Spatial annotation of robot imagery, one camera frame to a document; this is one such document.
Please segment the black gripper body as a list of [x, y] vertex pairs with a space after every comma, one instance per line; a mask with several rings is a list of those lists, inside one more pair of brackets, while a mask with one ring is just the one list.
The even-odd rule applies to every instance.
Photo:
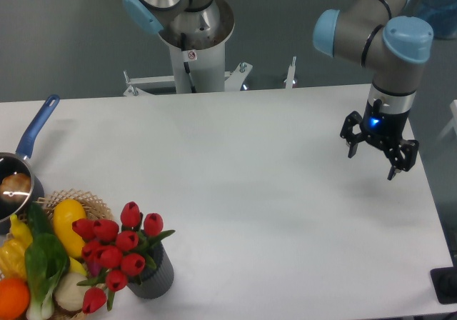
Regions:
[[381, 112], [380, 106], [366, 104], [360, 130], [363, 140], [384, 152], [394, 150], [402, 140], [409, 111], [401, 114]]

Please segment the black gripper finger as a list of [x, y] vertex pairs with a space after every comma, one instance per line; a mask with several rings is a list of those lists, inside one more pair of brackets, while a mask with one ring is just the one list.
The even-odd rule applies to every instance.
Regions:
[[391, 168], [387, 179], [392, 180], [402, 171], [409, 171], [416, 163], [419, 142], [416, 140], [401, 139], [387, 149], [387, 158]]
[[362, 123], [362, 116], [357, 111], [352, 111], [344, 120], [340, 131], [340, 137], [346, 140], [348, 146], [348, 158], [355, 156], [358, 144], [364, 141], [363, 133], [355, 133], [354, 128]]

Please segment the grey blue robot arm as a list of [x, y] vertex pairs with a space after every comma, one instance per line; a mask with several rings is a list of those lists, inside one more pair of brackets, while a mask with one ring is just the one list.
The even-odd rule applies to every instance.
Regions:
[[[428, 61], [433, 29], [424, 20], [403, 16], [410, 0], [355, 0], [347, 11], [329, 9], [313, 29], [313, 45], [374, 72], [365, 111], [350, 113], [341, 138], [348, 153], [358, 144], [382, 151], [389, 176], [410, 170], [419, 144], [403, 129]], [[225, 43], [234, 15], [224, 0], [122, 0], [130, 18], [168, 47], [176, 91], [180, 94], [227, 91]]]

